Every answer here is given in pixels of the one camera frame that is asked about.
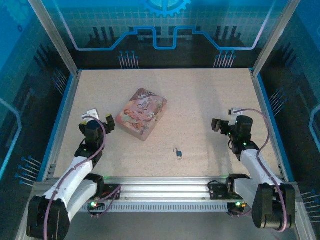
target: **blue edge trim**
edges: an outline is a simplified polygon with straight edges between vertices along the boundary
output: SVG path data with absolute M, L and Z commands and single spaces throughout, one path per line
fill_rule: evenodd
M 42 178 L 44 177 L 44 174 L 45 174 L 45 171 L 46 171 L 46 168 L 47 168 L 47 164 L 48 164 L 48 161 L 49 161 L 49 156 L 50 156 L 50 153 L 51 153 L 51 150 L 52 150 L 52 146 L 54 144 L 54 140 L 55 140 L 55 137 L 56 137 L 58 126 L 59 126 L 59 123 L 60 123 L 62 112 L 63 112 L 63 110 L 65 108 L 65 104 L 66 104 L 66 101 L 67 101 L 67 97 L 68 97 L 68 94 L 69 94 L 69 91 L 70 91 L 70 87 L 71 87 L 72 81 L 73 81 L 73 76 L 70 74 L 70 77 L 69 77 L 68 83 L 66 85 L 66 88 L 65 88 L 65 91 L 64 91 L 64 95 L 63 95 L 63 98 L 62 98 L 62 101 L 61 101 L 61 104 L 60 104 L 58 115 L 56 116 L 56 119 L 55 119 L 55 123 L 54 123 L 53 129 L 52 129 L 52 133 L 51 133 L 51 136 L 50 136 L 49 143 L 48 143 L 48 147 L 46 148 L 46 151 L 45 151 L 45 154 L 44 154 L 44 158 L 43 158 L 43 161 L 42 161 L 42 165 L 41 165 L 38 177 L 36 179 L 37 182 L 42 182 Z
M 280 136 L 280 132 L 279 132 L 279 129 L 278 129 L 278 126 L 277 126 L 277 123 L 276 123 L 276 119 L 275 119 L 274 113 L 272 112 L 272 108 L 271 108 L 270 102 L 268 101 L 267 91 L 266 91 L 266 88 L 265 88 L 264 83 L 262 81 L 260 73 L 258 74 L 257 78 L 258 78 L 258 81 L 259 81 L 259 84 L 260 84 L 260 87 L 261 87 L 261 90 L 262 90 L 262 94 L 263 94 L 263 98 L 264 98 L 264 101 L 265 101 L 265 104 L 266 104 L 267 111 L 268 111 L 268 113 L 270 115 L 271 125 L 273 127 L 273 130 L 274 130 L 274 133 L 275 133 L 275 137 L 276 137 L 276 140 L 277 140 L 278 145 L 279 145 L 280 153 L 281 153 L 281 156 L 282 156 L 282 161 L 283 161 L 283 164 L 284 164 L 284 167 L 285 167 L 286 174 L 288 176 L 288 181 L 289 182 L 294 182 L 295 181 L 294 175 L 292 174 L 291 166 L 290 166 L 290 163 L 289 163 L 286 151 L 285 151 L 285 147 L 284 147 L 284 144 L 282 142 L 282 139 L 281 139 L 281 136 Z
M 269 103 L 269 101 L 267 101 L 267 99 L 268 99 L 267 91 L 265 89 L 265 86 L 264 86 L 264 83 L 262 81 L 262 78 L 261 78 L 260 74 L 257 76 L 257 78 L 258 78 L 258 81 L 259 81 L 259 84 L 260 84 L 260 87 L 261 87 L 261 90 L 262 90 L 263 98 L 265 99 L 265 104 L 266 104 L 267 111 L 268 111 L 268 113 L 270 115 L 271 125 L 272 125 L 272 127 L 274 129 L 274 132 L 275 132 L 275 137 L 276 137 L 278 145 L 279 145 L 280 153 L 281 153 L 281 156 L 282 156 L 282 160 L 283 160 L 283 164 L 284 164 L 284 167 L 285 167 L 286 174 L 288 176 L 288 180 L 290 182 L 294 182 L 295 179 L 294 179 L 294 176 L 293 176 L 293 173 L 292 173 L 292 170 L 291 170 L 291 166 L 289 164 L 289 160 L 288 160 L 288 157 L 287 157 L 287 154 L 286 154 L 286 151 L 285 151 L 284 144 L 283 144 L 282 139 L 280 137 L 280 132 L 279 132 L 279 129 L 278 129 L 278 126 L 277 126 L 277 123 L 276 123 L 276 119 L 275 119 L 275 116 L 274 116 L 274 114 L 272 112 L 270 103 Z M 66 100 L 67 100 L 68 93 L 69 93 L 69 90 L 70 90 L 70 87 L 71 87 L 72 79 L 73 79 L 73 76 L 70 75 L 68 84 L 67 84 L 65 92 L 64 92 L 64 96 L 63 96 L 62 101 L 61 101 L 59 112 L 58 112 L 58 115 L 56 117 L 56 120 L 55 120 L 55 123 L 54 123 L 54 126 L 53 126 L 53 130 L 52 130 L 51 137 L 50 137 L 50 140 L 49 140 L 49 143 L 48 143 L 48 147 L 46 148 L 46 151 L 45 151 L 45 155 L 44 155 L 44 158 L 43 158 L 42 166 L 41 166 L 39 175 L 37 177 L 37 181 L 38 182 L 40 182 L 41 179 L 43 178 L 43 176 L 45 174 L 45 170 L 47 168 L 47 164 L 48 164 L 48 161 L 49 161 L 49 156 L 50 156 L 50 153 L 51 153 L 51 150 L 52 150 L 52 146 L 53 146 L 53 143 L 54 143 L 54 140 L 55 140 L 55 136 L 56 136 L 56 133 L 57 133 L 57 130 L 58 130 L 58 126 L 59 126 L 59 123 L 60 123 L 62 112 L 63 112 L 65 104 L 66 104 Z

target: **speckled tabletop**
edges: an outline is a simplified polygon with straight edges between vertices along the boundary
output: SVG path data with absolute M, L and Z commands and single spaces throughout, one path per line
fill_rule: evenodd
M 103 156 L 93 173 L 104 177 L 205 177 L 248 174 L 229 150 L 229 138 L 211 129 L 212 118 L 229 120 L 232 107 L 260 110 L 248 69 L 133 69 L 84 70 L 81 73 L 57 160 L 55 177 L 71 164 L 84 136 L 81 115 L 97 108 L 100 118 L 115 118 L 139 89 L 168 100 L 168 109 L 143 142 L 116 126 L 108 134 Z M 267 129 L 263 118 L 253 118 L 252 140 L 262 146 Z M 182 151 L 179 160 L 173 148 Z M 278 162 L 271 144 L 262 155 L 275 174 Z

